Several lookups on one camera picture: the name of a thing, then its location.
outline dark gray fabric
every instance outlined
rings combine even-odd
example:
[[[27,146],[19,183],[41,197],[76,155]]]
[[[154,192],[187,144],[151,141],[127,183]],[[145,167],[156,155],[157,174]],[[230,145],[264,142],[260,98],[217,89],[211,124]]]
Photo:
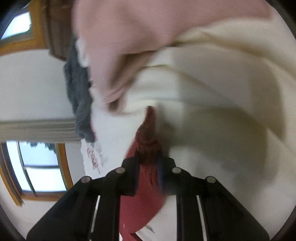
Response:
[[[75,37],[72,37],[68,59],[64,66],[67,94],[76,118],[77,135],[87,142],[94,142],[95,136],[90,124],[92,98],[89,93],[89,87],[91,85],[87,68],[81,67],[78,62],[75,41]]]

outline tree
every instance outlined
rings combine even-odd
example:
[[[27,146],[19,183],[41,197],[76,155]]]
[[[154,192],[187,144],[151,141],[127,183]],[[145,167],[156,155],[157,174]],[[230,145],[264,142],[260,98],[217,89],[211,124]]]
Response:
[[[30,147],[36,147],[38,145],[38,143],[42,143],[42,142],[27,142],[27,143],[30,144]],[[44,144],[45,144],[45,148],[47,148],[50,151],[53,151],[55,154],[57,154],[54,143],[44,143]]]

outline window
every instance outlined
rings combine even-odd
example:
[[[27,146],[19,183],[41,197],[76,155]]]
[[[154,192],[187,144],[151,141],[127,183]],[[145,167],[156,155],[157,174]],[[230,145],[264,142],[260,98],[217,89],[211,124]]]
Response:
[[[44,49],[41,1],[32,0],[20,9],[0,40],[0,56],[17,51]]]
[[[58,200],[73,186],[64,144],[8,141],[0,157],[0,174],[16,204]]]

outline window pane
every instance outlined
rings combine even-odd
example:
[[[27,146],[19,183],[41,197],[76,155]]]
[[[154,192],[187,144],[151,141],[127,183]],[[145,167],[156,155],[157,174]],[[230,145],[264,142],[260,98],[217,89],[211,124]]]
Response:
[[[27,32],[31,27],[31,23],[31,16],[29,12],[16,16],[4,32],[1,40],[16,34]]]
[[[20,142],[20,152],[25,166],[58,166],[54,144]]]
[[[25,177],[24,171],[22,169],[22,166],[20,164],[20,157],[17,151],[17,142],[16,141],[8,141],[6,142],[9,158],[13,167],[13,170],[15,171],[15,175],[17,177],[17,180],[24,191],[31,191],[31,188],[27,182],[27,179]]]
[[[36,192],[66,191],[60,169],[28,167],[27,172]]]

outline brown curtain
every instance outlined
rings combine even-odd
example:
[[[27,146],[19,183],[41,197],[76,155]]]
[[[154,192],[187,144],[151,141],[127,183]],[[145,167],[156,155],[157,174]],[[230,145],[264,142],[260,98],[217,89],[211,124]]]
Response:
[[[67,142],[79,140],[75,120],[37,120],[0,122],[0,142]]]

